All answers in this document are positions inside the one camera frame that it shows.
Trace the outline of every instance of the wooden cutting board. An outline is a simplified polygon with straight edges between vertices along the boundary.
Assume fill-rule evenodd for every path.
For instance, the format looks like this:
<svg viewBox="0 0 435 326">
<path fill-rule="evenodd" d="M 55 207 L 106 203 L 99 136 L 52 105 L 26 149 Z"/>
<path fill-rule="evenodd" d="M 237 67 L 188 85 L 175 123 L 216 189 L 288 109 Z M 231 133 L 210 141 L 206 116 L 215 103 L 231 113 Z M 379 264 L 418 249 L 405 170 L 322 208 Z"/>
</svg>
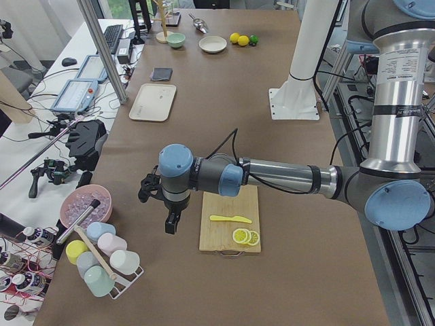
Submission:
<svg viewBox="0 0 435 326">
<path fill-rule="evenodd" d="M 252 220 L 252 223 L 210 221 L 210 215 L 227 217 L 240 215 Z M 253 247 L 235 243 L 232 240 L 232 232 L 237 228 L 257 231 L 261 239 L 257 187 L 253 185 L 243 186 L 237 197 L 223 197 L 205 192 L 203 196 L 203 211 L 201 214 L 199 250 L 247 253 L 261 252 L 261 241 Z"/>
</svg>

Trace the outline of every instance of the yellow knife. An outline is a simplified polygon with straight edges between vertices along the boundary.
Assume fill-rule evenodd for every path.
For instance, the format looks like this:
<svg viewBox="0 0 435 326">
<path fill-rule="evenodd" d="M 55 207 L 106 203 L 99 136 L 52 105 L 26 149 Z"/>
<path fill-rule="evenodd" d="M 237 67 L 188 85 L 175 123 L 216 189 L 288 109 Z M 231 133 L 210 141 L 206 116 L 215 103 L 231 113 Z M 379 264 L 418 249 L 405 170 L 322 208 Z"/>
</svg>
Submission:
<svg viewBox="0 0 435 326">
<path fill-rule="evenodd" d="M 227 217 L 227 216 L 220 216 L 220 215 L 210 215 L 210 221 L 227 221 L 227 222 L 241 222 L 241 223 L 252 223 L 250 219 L 247 219 L 243 216 L 233 216 L 233 217 Z"/>
</svg>

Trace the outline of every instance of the green bowl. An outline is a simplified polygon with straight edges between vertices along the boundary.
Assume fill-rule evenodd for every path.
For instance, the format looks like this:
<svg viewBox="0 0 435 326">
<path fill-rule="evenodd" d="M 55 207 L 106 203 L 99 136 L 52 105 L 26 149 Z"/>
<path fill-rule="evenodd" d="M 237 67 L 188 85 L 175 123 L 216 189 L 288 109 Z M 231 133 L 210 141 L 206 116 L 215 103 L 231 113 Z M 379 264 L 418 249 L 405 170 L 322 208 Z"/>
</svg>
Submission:
<svg viewBox="0 0 435 326">
<path fill-rule="evenodd" d="M 183 46 L 186 36 L 181 33 L 172 33 L 166 38 L 171 48 L 177 49 Z"/>
</svg>

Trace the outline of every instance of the yellow cup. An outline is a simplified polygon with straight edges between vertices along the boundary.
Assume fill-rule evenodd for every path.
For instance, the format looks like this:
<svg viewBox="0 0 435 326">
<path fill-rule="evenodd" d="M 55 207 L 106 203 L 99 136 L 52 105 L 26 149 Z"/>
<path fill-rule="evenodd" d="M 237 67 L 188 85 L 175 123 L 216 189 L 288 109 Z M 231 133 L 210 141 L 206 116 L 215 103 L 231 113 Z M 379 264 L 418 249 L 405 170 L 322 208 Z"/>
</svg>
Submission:
<svg viewBox="0 0 435 326">
<path fill-rule="evenodd" d="M 89 251 L 89 248 L 83 241 L 74 240 L 67 245 L 67 249 L 65 251 L 67 253 L 69 262 L 73 265 L 77 265 L 77 258 L 85 251 Z"/>
</svg>

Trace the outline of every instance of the bowl of ice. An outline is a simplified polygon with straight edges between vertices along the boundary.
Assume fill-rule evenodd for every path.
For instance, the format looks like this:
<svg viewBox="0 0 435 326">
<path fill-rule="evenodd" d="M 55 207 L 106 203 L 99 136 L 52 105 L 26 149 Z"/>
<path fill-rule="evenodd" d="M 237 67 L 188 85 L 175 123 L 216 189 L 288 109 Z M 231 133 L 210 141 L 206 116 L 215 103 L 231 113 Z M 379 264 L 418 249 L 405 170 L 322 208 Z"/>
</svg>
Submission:
<svg viewBox="0 0 435 326">
<path fill-rule="evenodd" d="M 71 192 L 60 207 L 60 222 L 68 228 L 94 199 L 98 199 L 100 205 L 81 222 L 80 226 L 86 229 L 92 222 L 106 222 L 112 210 L 111 196 L 102 185 L 84 185 Z"/>
</svg>

